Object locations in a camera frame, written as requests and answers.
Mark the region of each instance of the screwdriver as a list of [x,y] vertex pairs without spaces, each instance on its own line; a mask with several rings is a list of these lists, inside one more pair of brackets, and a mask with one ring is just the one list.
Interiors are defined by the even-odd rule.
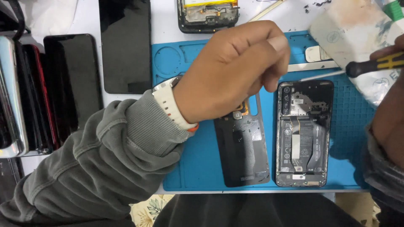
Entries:
[[312,76],[308,78],[304,78],[299,80],[300,82],[315,80],[324,78],[327,76],[334,76],[346,73],[350,78],[357,78],[358,76],[368,73],[368,72],[376,72],[387,69],[396,69],[404,67],[404,52],[399,52],[396,54],[392,54],[386,57],[382,57],[376,60],[370,60],[365,62],[355,62],[351,61],[344,70],[332,72],[328,74]]

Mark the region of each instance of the black cable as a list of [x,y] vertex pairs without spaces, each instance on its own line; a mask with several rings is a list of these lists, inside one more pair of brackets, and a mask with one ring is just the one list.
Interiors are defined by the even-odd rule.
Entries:
[[18,30],[13,37],[14,42],[16,42],[24,34],[24,30],[25,30],[24,13],[23,13],[23,10],[21,9],[20,3],[18,3],[18,0],[6,0],[6,1],[8,1],[10,3],[10,6],[13,9],[14,14],[18,20]]

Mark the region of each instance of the hand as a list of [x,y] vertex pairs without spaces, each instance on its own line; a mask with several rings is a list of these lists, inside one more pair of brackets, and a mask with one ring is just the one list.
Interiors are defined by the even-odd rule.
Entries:
[[262,86],[274,92],[289,56],[288,40],[272,21],[219,31],[174,87],[178,109],[189,123],[222,117]]
[[[370,59],[378,59],[404,50],[404,35],[394,46],[374,52]],[[404,169],[404,69],[377,108],[372,122],[373,135],[384,148],[388,158]]]

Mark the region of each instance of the white watch strap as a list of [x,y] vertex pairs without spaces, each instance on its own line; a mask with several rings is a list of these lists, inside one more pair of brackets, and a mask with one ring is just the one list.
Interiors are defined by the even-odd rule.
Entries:
[[181,112],[177,107],[177,103],[174,99],[173,88],[170,85],[172,80],[173,79],[166,80],[165,82],[157,85],[155,87],[156,91],[153,92],[153,96],[167,116],[180,128],[184,130],[195,128],[198,124],[189,124],[181,115]]

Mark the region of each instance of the wristwatch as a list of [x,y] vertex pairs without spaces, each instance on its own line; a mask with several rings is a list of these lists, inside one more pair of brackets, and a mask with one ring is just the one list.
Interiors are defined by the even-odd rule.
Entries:
[[153,88],[153,96],[167,116],[180,128],[195,131],[198,128],[198,123],[188,123],[178,110],[177,103],[174,99],[173,88],[178,84],[181,78],[182,76],[176,76],[158,84]]

